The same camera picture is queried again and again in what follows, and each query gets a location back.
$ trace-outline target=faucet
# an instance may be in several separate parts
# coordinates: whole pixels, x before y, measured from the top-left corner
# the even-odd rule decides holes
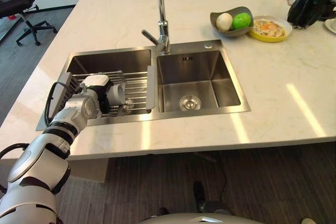
[[[170,52],[170,43],[168,36],[168,21],[166,20],[166,13],[164,9],[164,0],[159,1],[159,10],[160,10],[160,20],[159,20],[159,28],[160,28],[160,37],[159,39],[155,39],[148,31],[142,30],[141,33],[153,42],[156,45],[158,51],[168,54]]]

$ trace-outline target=white egg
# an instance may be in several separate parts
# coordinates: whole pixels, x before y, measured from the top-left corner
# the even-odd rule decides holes
[[[216,20],[216,27],[221,31],[229,31],[232,20],[232,16],[229,13],[220,14]]]

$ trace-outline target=black cable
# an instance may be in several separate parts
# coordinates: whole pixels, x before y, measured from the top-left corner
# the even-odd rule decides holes
[[[50,118],[49,118],[49,109],[50,109],[50,104],[51,104],[51,100],[53,98],[53,94],[55,91],[55,87],[57,84],[62,85],[63,87],[65,87],[67,90],[70,90],[69,86],[67,86],[66,84],[56,81],[52,84],[50,91],[49,91],[49,95],[47,98],[47,102],[46,102],[46,106],[44,108],[44,123],[46,124],[46,126],[48,127],[50,124]]]
[[[226,177],[225,168],[224,168],[224,164],[223,164],[223,161],[222,161],[222,155],[221,155],[220,151],[218,151],[218,155],[219,155],[220,169],[221,169],[221,171],[223,173],[223,176],[224,176],[224,185],[223,185],[222,191],[220,192],[220,195],[219,195],[219,201],[223,202],[223,193],[224,193],[224,190],[225,190],[226,185],[227,185],[227,177]]]
[[[25,150],[27,147],[28,147],[29,144],[22,144],[22,143],[19,143],[19,144],[12,144],[10,145],[9,147],[3,149],[1,152],[0,152],[0,159],[5,156],[8,152],[12,151],[12,150],[15,150],[15,149],[18,149],[18,148],[22,148],[23,150]],[[4,194],[7,192],[7,188],[0,185],[0,191],[3,192]]]

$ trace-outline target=green apple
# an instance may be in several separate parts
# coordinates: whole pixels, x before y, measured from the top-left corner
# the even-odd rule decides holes
[[[248,13],[240,13],[233,18],[232,26],[236,30],[248,27],[250,23],[251,23],[250,15],[248,15]]]

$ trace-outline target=eggplant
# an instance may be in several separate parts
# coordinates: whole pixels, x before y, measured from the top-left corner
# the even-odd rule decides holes
[[[296,0],[288,12],[287,21],[294,28],[307,28],[321,17],[327,0]]]

